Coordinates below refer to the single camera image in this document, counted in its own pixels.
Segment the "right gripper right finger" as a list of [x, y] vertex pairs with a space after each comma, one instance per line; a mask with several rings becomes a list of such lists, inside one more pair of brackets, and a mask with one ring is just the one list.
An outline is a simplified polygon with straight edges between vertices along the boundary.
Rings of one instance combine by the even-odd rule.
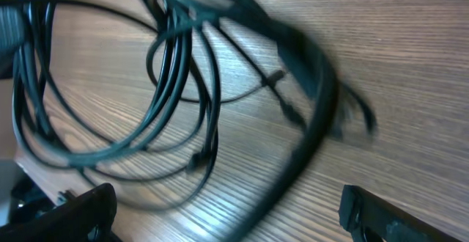
[[460, 242], [360, 186], [344, 186], [339, 223], [354, 242]]

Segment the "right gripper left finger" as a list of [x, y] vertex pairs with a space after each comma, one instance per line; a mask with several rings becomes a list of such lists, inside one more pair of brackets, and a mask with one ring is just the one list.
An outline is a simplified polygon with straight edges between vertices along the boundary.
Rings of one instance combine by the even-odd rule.
[[111, 230], [116, 213], [114, 187], [104, 183], [39, 218], [3, 226], [1, 241], [116, 241]]

